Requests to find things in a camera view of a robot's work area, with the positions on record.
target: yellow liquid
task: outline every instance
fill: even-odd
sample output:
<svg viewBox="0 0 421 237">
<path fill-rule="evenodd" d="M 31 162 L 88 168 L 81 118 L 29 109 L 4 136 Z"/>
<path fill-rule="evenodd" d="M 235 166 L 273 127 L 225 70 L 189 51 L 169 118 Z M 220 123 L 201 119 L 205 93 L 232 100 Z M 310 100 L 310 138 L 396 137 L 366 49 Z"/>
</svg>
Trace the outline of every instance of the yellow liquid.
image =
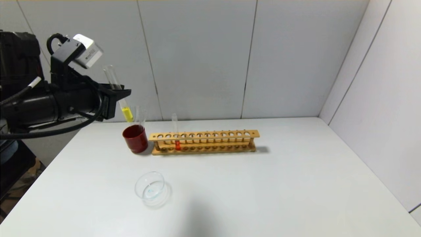
<svg viewBox="0 0 421 237">
<path fill-rule="evenodd" d="M 133 122 L 133 114 L 131 113 L 131 110 L 129 107 L 124 107 L 121 109 L 121 111 L 123 112 L 124 118 L 126 119 L 127 122 L 129 123 Z"/>
</svg>

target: floor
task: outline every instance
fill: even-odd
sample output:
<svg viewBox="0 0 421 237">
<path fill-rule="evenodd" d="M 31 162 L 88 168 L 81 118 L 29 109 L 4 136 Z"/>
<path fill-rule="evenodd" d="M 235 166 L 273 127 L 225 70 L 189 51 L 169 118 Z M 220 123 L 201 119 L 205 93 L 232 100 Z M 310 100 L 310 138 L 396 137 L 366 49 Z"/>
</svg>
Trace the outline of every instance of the floor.
<svg viewBox="0 0 421 237">
<path fill-rule="evenodd" d="M 34 183 L 34 181 L 39 177 L 39 175 L 42 173 L 40 170 L 41 168 L 41 162 L 36 159 L 35 165 L 28 170 L 16 184 L 12 187 L 12 189 L 9 191 L 9 197 L 11 199 L 4 199 L 2 200 L 0 204 L 0 208 L 6 212 L 7 214 L 10 213 L 10 211 L 15 207 L 15 205 L 18 203 L 19 200 L 12 200 L 13 198 L 20 198 L 22 197 L 25 192 L 31 187 L 31 185 Z M 2 223 L 4 218 L 0 217 L 0 223 Z"/>
</svg>

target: red cup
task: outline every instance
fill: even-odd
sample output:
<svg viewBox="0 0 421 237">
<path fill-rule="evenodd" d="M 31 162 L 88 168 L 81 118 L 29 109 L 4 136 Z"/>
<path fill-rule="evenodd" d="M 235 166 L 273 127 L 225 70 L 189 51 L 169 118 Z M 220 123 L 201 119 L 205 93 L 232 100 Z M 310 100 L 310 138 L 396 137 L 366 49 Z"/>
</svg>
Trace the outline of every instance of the red cup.
<svg viewBox="0 0 421 237">
<path fill-rule="evenodd" d="M 148 138 L 145 128 L 140 125 L 133 125 L 123 131 L 124 140 L 133 153 L 140 153 L 148 148 Z"/>
</svg>

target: robotic arm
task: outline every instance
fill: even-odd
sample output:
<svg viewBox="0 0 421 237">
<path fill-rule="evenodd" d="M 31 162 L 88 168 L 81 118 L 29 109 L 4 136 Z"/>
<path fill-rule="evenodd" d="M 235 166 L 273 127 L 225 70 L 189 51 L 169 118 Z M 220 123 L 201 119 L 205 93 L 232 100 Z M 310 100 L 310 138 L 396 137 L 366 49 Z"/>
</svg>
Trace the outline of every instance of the robotic arm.
<svg viewBox="0 0 421 237">
<path fill-rule="evenodd" d="M 53 39 L 62 45 L 52 50 Z M 80 129 L 93 121 L 111 119 L 118 100 L 131 90 L 111 89 L 69 67 L 75 62 L 90 68 L 103 51 L 83 35 L 68 38 L 54 34 L 47 40 L 51 54 L 51 83 L 44 80 L 40 63 L 40 48 L 29 33 L 0 32 L 1 53 L 1 140 L 46 137 Z M 30 83 L 39 77 L 33 87 Z M 69 121 L 86 121 L 64 129 L 31 132 Z"/>
</svg>

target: red liquid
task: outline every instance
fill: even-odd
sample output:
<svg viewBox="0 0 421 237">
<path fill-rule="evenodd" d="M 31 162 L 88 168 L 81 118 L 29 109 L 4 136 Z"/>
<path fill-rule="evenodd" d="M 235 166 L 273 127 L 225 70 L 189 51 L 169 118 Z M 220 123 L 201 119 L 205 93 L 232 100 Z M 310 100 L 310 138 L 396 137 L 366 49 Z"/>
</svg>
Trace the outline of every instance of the red liquid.
<svg viewBox="0 0 421 237">
<path fill-rule="evenodd" d="M 181 150 L 180 141 L 176 141 L 176 150 L 177 151 Z"/>
</svg>

